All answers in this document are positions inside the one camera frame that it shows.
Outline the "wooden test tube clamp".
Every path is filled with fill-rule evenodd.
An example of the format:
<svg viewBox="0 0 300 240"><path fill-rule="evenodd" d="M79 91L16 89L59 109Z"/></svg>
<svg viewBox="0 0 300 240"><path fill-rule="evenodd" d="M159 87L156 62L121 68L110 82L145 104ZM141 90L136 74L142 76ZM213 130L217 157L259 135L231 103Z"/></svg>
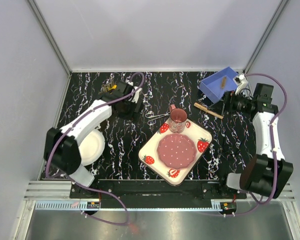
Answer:
<svg viewBox="0 0 300 240"><path fill-rule="evenodd" d="M220 115L220 114L218 114L218 113L216 113L216 112L213 112L213 111L209 110L207 107L204 107L203 105L201 105L201 104L199 104L199 103L197 103L197 102L194 103L194 107L196 107L197 109L199 109L199 110L201 110L201 111L206 112L207 114L210 114L210 115L212 115L212 116L214 116L214 117L217 117L217 118L219 118L219 119L221 119L221 120L224 118L222 115Z"/></svg>

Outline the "clear glass test tube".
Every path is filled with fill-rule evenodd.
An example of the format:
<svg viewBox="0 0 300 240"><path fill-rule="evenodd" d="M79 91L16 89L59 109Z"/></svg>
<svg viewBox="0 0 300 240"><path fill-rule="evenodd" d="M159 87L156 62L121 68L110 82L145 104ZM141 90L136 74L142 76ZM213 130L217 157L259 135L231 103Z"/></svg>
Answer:
<svg viewBox="0 0 300 240"><path fill-rule="evenodd" d="M109 85L110 85L111 88L115 85L115 79L114 79L113 76L111 76L111 77L109 78Z"/></svg>
<svg viewBox="0 0 300 240"><path fill-rule="evenodd" d="M108 84L103 84L102 86L101 86L101 92L103 92L103 93L105 93L105 92L108 92L110 89L111 89L112 87L110 86L110 85L108 85Z"/></svg>

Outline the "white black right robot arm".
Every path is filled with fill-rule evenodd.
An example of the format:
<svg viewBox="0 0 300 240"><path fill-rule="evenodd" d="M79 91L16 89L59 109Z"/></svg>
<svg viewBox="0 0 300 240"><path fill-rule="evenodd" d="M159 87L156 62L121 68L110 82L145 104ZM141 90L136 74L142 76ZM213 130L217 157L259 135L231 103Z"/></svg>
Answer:
<svg viewBox="0 0 300 240"><path fill-rule="evenodd" d="M255 131L256 153L242 173L229 173L217 185L218 195L229 198L235 190L258 194L269 199L280 196L294 167L282 153L279 134L278 107L272 104L274 87L258 83L251 99L237 91L226 91L224 109L249 114Z"/></svg>

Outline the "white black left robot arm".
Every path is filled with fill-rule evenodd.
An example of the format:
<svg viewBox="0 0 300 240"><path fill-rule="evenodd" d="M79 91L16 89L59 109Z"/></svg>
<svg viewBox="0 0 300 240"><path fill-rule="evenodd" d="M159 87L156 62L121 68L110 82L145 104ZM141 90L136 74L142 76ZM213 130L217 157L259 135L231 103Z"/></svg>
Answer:
<svg viewBox="0 0 300 240"><path fill-rule="evenodd" d="M87 198L98 193L94 175L86 168L97 160L105 149L105 137L96 128L110 117L135 120L142 110L142 86L132 82L118 82L97 95L92 104L77 118L61 128L46 133L44 155L45 176L51 178L50 167L60 175L80 185Z"/></svg>

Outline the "blue plastic box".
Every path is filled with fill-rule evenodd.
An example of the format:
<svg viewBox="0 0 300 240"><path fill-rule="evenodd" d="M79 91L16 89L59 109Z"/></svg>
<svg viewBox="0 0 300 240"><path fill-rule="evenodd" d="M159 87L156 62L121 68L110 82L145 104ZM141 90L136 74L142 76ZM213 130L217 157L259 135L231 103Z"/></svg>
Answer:
<svg viewBox="0 0 300 240"><path fill-rule="evenodd" d="M199 90L213 103L217 103L224 95L226 91L235 91L237 85L233 80L238 73L231 67L226 67L221 71L218 71L206 78L204 78L199 85ZM224 89L221 89L222 78L226 76L226 85Z"/></svg>

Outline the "yellow test tube rack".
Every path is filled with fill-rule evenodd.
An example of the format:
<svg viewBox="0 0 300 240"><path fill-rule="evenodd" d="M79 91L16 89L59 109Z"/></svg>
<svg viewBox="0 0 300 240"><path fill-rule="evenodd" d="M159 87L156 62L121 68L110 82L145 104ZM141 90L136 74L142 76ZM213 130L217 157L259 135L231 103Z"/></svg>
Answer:
<svg viewBox="0 0 300 240"><path fill-rule="evenodd" d="M117 88L117 85L115 84L115 85L111 85L111 86L109 86L108 88L107 88L107 91L109 92L109 91L112 91L112 90L115 90Z"/></svg>

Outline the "pink patterned mug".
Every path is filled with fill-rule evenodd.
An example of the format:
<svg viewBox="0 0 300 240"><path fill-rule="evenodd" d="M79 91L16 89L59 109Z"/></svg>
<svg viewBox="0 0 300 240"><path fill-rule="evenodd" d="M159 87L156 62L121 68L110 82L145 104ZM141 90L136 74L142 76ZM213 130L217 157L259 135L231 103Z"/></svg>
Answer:
<svg viewBox="0 0 300 240"><path fill-rule="evenodd" d="M186 126L186 120L188 118L188 115L186 111L182 108L176 107L174 104L169 106L169 130L172 133L181 133L184 131Z"/></svg>

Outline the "white round dish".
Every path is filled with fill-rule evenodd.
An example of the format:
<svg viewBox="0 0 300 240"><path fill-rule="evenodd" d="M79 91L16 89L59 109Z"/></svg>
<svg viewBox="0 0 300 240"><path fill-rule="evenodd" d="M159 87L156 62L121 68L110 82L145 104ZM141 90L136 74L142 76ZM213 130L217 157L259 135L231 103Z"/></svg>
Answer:
<svg viewBox="0 0 300 240"><path fill-rule="evenodd" d="M82 141L79 146L81 164L88 166L93 164L105 149L105 138L103 134L94 129Z"/></svg>

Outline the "pink polka dot plate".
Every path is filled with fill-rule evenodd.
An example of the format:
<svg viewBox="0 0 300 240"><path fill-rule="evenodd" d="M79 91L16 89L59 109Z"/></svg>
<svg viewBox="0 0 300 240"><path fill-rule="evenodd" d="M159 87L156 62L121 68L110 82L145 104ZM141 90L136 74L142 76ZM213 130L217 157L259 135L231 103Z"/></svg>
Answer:
<svg viewBox="0 0 300 240"><path fill-rule="evenodd" d="M172 133L164 136L158 143L159 160L176 170L188 168L197 159L194 142L186 135Z"/></svg>

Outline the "strawberry print white tray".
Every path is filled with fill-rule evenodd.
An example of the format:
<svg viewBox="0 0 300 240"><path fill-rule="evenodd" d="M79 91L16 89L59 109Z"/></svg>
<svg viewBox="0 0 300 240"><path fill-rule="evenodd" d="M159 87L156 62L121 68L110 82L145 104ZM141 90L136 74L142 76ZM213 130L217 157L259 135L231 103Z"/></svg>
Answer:
<svg viewBox="0 0 300 240"><path fill-rule="evenodd" d="M139 150L139 160L171 186L179 186L208 149L209 131L186 121L181 133L173 133L166 120Z"/></svg>

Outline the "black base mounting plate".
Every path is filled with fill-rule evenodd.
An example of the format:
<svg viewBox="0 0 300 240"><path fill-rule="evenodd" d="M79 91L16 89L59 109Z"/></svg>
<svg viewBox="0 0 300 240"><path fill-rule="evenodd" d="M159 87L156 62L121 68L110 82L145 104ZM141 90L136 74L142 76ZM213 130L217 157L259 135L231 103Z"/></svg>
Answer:
<svg viewBox="0 0 300 240"><path fill-rule="evenodd" d="M217 180L184 180L172 186L164 180L100 179L91 187L116 195L128 209L211 208L212 200L247 198Z"/></svg>

